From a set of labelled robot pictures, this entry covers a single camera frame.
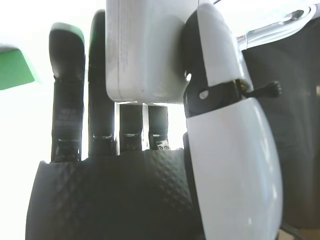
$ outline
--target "green block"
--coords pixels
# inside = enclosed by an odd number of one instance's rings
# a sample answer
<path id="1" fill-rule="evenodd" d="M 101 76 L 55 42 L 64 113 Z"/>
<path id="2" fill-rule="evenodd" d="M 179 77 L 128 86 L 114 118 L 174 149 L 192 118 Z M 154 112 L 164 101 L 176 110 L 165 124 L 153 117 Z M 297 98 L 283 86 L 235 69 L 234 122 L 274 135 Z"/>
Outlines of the green block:
<path id="1" fill-rule="evenodd" d="M 35 78 L 19 49 L 0 53 L 0 90 L 34 81 Z"/>

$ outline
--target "white cable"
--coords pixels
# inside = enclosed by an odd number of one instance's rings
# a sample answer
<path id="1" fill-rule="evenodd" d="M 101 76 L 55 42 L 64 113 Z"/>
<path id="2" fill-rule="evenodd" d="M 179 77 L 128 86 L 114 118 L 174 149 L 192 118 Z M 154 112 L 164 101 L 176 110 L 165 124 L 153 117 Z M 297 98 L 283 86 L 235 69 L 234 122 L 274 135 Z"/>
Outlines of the white cable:
<path id="1" fill-rule="evenodd" d="M 240 50 L 245 50 L 255 46 L 272 43 L 287 38 L 300 31 L 315 15 L 316 5 L 310 5 L 303 9 L 303 15 L 298 20 L 289 23 L 274 23 L 246 34 L 246 37 L 238 38 Z"/>

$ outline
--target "black cable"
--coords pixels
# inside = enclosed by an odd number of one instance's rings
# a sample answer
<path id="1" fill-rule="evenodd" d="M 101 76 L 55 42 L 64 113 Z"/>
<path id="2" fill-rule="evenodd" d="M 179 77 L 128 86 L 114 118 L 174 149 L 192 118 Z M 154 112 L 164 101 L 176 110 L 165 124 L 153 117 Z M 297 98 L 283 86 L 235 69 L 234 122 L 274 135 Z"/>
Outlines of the black cable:
<path id="1" fill-rule="evenodd" d="M 303 236 L 297 229 L 285 222 L 282 222 L 280 228 L 286 233 L 294 236 L 297 240 L 306 240 L 305 236 Z"/>

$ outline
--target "textured grip surface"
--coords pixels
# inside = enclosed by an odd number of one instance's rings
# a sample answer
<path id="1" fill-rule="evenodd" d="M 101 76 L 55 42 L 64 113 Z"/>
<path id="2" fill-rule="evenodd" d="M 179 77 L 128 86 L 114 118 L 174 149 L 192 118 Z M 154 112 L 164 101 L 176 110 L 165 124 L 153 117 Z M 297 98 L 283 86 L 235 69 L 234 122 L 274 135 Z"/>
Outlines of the textured grip surface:
<path id="1" fill-rule="evenodd" d="M 183 150 L 147 150 L 41 162 L 25 239 L 191 240 L 197 225 Z"/>

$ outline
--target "robotic hand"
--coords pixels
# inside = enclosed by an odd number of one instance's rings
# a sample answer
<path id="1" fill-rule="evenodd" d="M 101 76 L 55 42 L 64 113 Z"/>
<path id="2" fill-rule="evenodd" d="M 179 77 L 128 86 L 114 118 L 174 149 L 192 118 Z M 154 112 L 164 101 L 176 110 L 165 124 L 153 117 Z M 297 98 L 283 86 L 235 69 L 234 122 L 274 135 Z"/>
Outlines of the robotic hand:
<path id="1" fill-rule="evenodd" d="M 183 101 L 188 182 L 195 184 L 191 195 L 206 239 L 274 240 L 282 218 L 281 172 L 255 98 L 276 97 L 279 85 L 253 90 L 236 39 L 212 4 L 116 2 L 107 1 L 108 95 L 134 104 Z"/>

